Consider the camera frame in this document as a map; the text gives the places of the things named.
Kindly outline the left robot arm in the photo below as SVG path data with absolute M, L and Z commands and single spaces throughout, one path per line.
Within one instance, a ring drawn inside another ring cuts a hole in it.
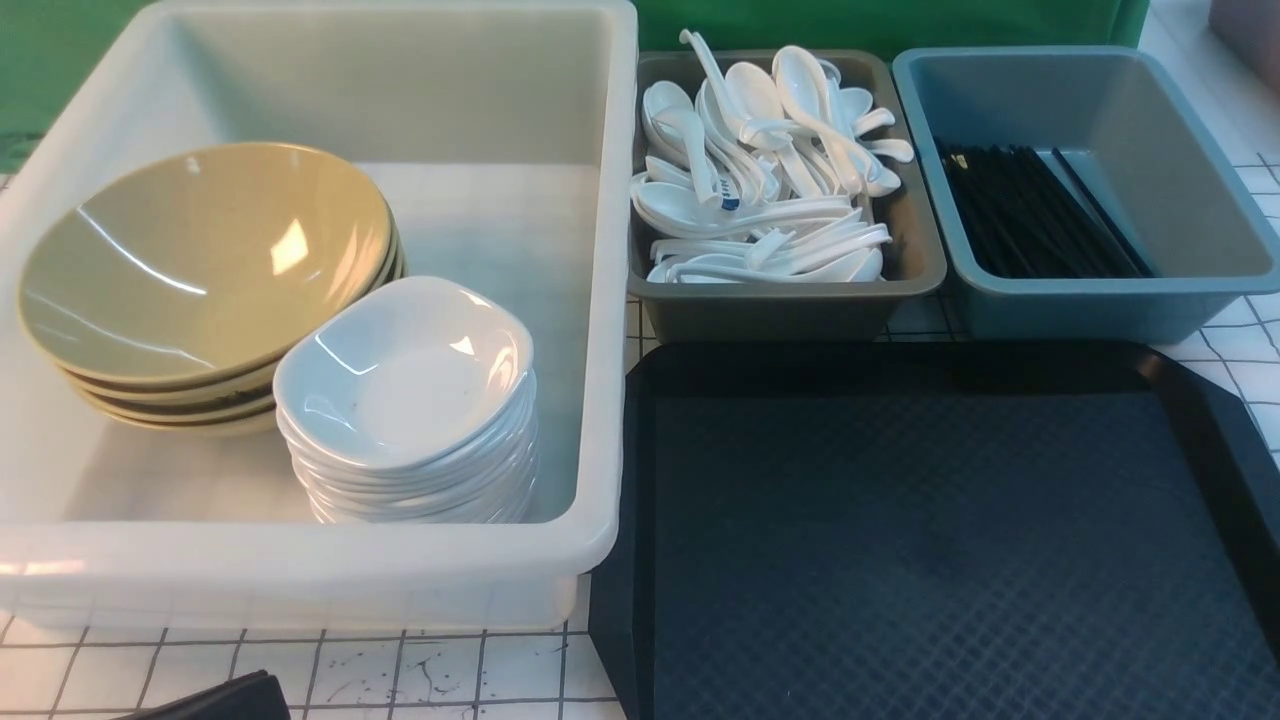
M 291 719 L 279 680 L 257 670 L 122 719 Z

